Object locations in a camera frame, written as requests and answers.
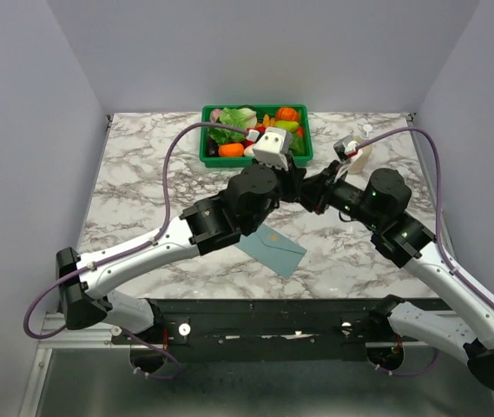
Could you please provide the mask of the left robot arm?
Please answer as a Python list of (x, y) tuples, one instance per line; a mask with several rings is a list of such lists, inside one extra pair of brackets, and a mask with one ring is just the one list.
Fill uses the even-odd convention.
[(295, 202), (306, 169), (272, 169), (254, 163), (234, 175), (217, 195), (195, 202), (157, 229), (113, 248), (90, 254), (59, 252), (71, 273), (60, 278), (65, 326), (89, 328), (104, 322), (130, 331), (143, 343), (161, 332), (161, 315), (153, 302), (119, 292), (134, 278), (168, 264), (233, 246), (251, 235), (281, 202)]

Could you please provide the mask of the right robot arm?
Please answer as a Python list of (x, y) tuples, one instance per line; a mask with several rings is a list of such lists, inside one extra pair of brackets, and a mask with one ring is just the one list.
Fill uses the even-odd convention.
[(339, 176), (337, 162), (300, 188), (306, 210), (321, 214), (332, 207), (363, 224), (382, 256), (421, 280), (464, 321), (457, 327), (389, 295), (385, 310), (368, 319), (370, 334), (381, 341), (394, 334), (423, 341), (462, 361), (494, 391), (494, 294), (446, 252), (439, 235), (407, 213), (411, 196), (394, 169), (373, 171), (366, 188), (358, 189)]

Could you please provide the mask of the blue-grey envelope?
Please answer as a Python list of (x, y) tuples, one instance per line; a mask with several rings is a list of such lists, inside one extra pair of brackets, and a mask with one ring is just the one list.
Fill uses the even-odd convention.
[(290, 278), (306, 254), (306, 249), (273, 228), (262, 224), (236, 247), (282, 278)]

